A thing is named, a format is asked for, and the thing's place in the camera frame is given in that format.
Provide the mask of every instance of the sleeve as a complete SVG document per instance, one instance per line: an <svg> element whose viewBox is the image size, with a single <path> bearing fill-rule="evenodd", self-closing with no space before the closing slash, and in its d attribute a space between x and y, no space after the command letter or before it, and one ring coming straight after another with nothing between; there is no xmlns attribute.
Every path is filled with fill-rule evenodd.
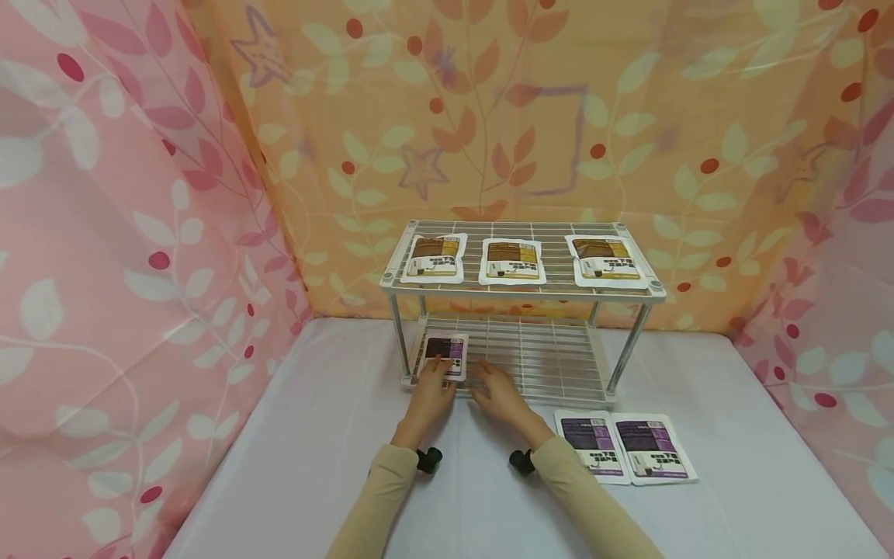
<svg viewBox="0 0 894 559"><path fill-rule="evenodd" d="M409 448L383 445L326 559L379 559L394 517L416 477L418 457Z"/></svg>
<svg viewBox="0 0 894 559"><path fill-rule="evenodd" d="M568 511L593 557L661 559L662 553L637 523L590 474L560 436L531 455L541 479Z"/></svg>

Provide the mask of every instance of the pink fabric backdrop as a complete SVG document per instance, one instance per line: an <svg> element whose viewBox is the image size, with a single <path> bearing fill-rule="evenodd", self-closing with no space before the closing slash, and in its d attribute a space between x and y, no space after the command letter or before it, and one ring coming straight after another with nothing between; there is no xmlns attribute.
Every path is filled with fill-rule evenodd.
<svg viewBox="0 0 894 559"><path fill-rule="evenodd" d="M176 5L0 5L0 557L158 559L310 315Z"/></svg>
<svg viewBox="0 0 894 559"><path fill-rule="evenodd" d="M894 556L892 113L894 99L867 119L842 180L797 216L737 346Z"/></svg>

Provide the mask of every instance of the white tablecloth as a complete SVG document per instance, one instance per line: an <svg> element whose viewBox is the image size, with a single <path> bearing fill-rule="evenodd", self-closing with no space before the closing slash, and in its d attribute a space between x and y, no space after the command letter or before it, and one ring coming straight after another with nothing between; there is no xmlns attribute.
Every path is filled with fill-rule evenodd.
<svg viewBox="0 0 894 559"><path fill-rule="evenodd" d="M610 360L625 336L604 337ZM166 559L322 558L406 409L398 352L390 322L308 325ZM667 557L887 557L725 338L643 334L620 401L670 416L701 478L608 487ZM386 557L586 557L542 483L508 466L520 441L474 406L458 399L433 434L443 462L417 481Z"/></svg>

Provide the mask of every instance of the human hand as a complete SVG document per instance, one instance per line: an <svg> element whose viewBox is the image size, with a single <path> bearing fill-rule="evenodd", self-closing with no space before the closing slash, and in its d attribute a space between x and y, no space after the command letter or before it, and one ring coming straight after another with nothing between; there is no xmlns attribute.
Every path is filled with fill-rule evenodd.
<svg viewBox="0 0 894 559"><path fill-rule="evenodd" d="M443 386L444 376L451 365L451 360L441 360L438 355L419 371L419 382L409 400L407 413L394 432L392 445L418 449L432 423L451 407L456 396L456 383Z"/></svg>
<svg viewBox="0 0 894 559"><path fill-rule="evenodd" d="M487 361L482 361L481 367L471 369L470 373L484 383L490 394L474 388L470 390L482 411L518 431L532 450L537 450L555 436L546 421L528 407L509 373Z"/></svg>

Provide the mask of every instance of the wire shelf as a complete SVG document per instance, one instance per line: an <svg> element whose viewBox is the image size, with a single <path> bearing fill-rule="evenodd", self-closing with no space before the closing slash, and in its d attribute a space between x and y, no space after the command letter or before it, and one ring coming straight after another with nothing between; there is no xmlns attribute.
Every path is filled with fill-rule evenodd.
<svg viewBox="0 0 894 559"><path fill-rule="evenodd" d="M617 399L605 390L608 362L596 330L583 320L536 317L492 317L470 314L432 314L419 320L411 346L412 366L401 380L412 390L424 356L423 341L432 332L462 332L469 337L468 364L481 359L511 374L529 401L564 406L610 409ZM468 395L476 381L460 383L458 394Z"/></svg>
<svg viewBox="0 0 894 559"><path fill-rule="evenodd" d="M413 236L435 237L451 233L468 234L466 253L462 259L465 281L462 284L402 284L401 277L404 267L407 265ZM623 237L629 246L631 256L642 269L648 286L644 289L578 287L574 281L574 258L565 241L565 235L571 234ZM540 241L547 283L543 285L479 284L478 270L481 268L482 243L485 239L493 237ZM443 297L510 297L513 299L562 299L640 304L660 303L667 297L661 281L649 266L627 227L620 223L486 223L412 220L407 224L394 249L391 261L382 275L380 285L388 293Z"/></svg>

